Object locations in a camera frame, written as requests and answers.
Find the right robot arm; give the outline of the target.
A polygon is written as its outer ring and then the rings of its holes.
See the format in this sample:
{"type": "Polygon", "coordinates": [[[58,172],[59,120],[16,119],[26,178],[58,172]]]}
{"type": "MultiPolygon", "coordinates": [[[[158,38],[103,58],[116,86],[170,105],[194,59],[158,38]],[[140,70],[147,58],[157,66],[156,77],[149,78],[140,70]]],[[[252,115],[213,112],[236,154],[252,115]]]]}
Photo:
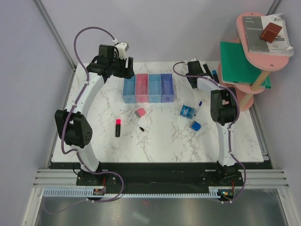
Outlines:
{"type": "Polygon", "coordinates": [[[239,111],[236,90],[220,85],[209,72],[202,71],[200,62],[192,59],[188,62],[188,75],[196,79],[197,88],[210,94],[210,114],[216,123],[219,139],[218,168],[216,182],[227,185],[238,171],[237,159],[234,156],[234,123],[239,111]]]}

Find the pink bin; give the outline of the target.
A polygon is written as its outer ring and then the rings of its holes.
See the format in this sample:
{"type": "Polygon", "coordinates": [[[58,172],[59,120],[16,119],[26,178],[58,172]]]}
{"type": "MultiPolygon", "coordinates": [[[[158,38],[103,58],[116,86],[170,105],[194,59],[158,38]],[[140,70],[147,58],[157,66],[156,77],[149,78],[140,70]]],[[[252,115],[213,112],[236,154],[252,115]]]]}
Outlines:
{"type": "Polygon", "coordinates": [[[141,73],[136,75],[135,97],[138,103],[149,102],[148,74],[141,73]]]}

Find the light blue bin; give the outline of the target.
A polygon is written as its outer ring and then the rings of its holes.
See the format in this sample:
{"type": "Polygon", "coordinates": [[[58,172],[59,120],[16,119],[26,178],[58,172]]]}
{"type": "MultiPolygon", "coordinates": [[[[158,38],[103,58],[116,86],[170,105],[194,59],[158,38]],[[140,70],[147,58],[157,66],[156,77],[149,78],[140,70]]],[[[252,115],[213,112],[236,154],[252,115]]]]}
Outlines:
{"type": "Polygon", "coordinates": [[[149,103],[161,102],[161,76],[160,74],[148,75],[149,103]]]}
{"type": "Polygon", "coordinates": [[[124,79],[123,85],[123,100],[126,104],[135,104],[135,85],[136,85],[136,76],[134,75],[131,79],[124,79]]]}

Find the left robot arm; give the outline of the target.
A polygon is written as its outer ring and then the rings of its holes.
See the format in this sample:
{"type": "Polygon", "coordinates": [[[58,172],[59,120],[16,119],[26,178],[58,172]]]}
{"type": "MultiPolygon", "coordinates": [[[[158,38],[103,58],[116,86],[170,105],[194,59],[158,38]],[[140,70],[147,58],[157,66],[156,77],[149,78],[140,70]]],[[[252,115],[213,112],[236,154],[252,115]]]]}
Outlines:
{"type": "Polygon", "coordinates": [[[81,169],[88,172],[87,180],[93,185],[103,181],[103,173],[98,171],[100,162],[90,144],[93,130],[87,121],[87,114],[96,94],[111,76],[125,79],[134,76],[134,60],[127,56],[128,49],[126,42],[118,42],[113,46],[100,45],[98,55],[83,67],[87,77],[77,97],[65,109],[55,113],[62,153],[76,154],[81,169]]]}

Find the purple bin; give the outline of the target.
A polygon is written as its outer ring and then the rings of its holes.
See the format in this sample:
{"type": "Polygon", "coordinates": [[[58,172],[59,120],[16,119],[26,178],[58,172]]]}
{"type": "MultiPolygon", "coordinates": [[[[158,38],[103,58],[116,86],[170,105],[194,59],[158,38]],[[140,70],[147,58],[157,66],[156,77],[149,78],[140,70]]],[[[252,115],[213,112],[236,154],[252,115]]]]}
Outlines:
{"type": "Polygon", "coordinates": [[[170,73],[161,75],[161,102],[172,103],[174,101],[173,76],[170,73]]]}

